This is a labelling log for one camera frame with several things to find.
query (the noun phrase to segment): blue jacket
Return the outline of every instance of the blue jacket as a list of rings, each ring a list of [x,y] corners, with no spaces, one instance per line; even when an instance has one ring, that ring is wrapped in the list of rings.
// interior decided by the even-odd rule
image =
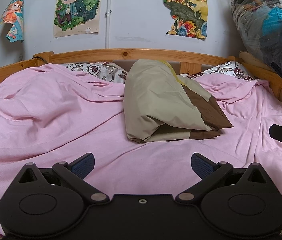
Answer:
[[[66,11],[67,11],[68,5],[66,4],[66,7],[60,12],[60,16],[64,16],[66,15]],[[70,12],[71,12],[71,17],[74,17],[78,10],[75,7],[74,3],[70,4]]]

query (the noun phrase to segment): screw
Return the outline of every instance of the screw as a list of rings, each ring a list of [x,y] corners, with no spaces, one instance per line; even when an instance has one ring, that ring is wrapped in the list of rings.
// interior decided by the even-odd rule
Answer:
[[[139,203],[140,204],[145,204],[145,203],[147,203],[147,200],[146,199],[139,199]]]
[[[183,193],[179,194],[179,199],[185,200],[185,201],[192,200],[192,199],[194,199],[194,195],[191,194],[191,193],[183,192]]]
[[[91,195],[91,199],[94,201],[103,201],[106,199],[106,194],[103,193],[94,193]]]

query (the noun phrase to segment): transparent plastic bag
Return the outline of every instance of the transparent plastic bag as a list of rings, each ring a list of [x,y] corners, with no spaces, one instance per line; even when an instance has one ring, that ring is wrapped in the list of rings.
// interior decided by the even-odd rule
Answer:
[[[231,0],[231,12],[248,52],[282,78],[282,0]]]

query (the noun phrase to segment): blue gripper pad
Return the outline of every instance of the blue gripper pad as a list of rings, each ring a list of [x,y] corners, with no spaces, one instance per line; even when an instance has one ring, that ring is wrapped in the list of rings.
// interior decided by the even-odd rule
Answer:
[[[94,155],[87,153],[72,163],[69,163],[67,168],[80,179],[84,179],[94,169]]]
[[[194,153],[191,157],[191,167],[192,170],[201,178],[204,179],[205,177],[209,176],[212,172],[217,170],[219,166],[209,160],[208,158],[204,157],[199,153]]]

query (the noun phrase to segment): wire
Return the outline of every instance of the wire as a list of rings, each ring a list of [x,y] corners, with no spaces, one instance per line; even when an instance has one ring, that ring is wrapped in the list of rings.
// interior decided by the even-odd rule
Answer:
[[[39,59],[41,59],[43,62],[45,62],[46,64],[49,64],[44,58],[42,58],[42,57],[39,57],[39,56],[35,56],[35,57],[33,57],[33,58],[39,58]]]

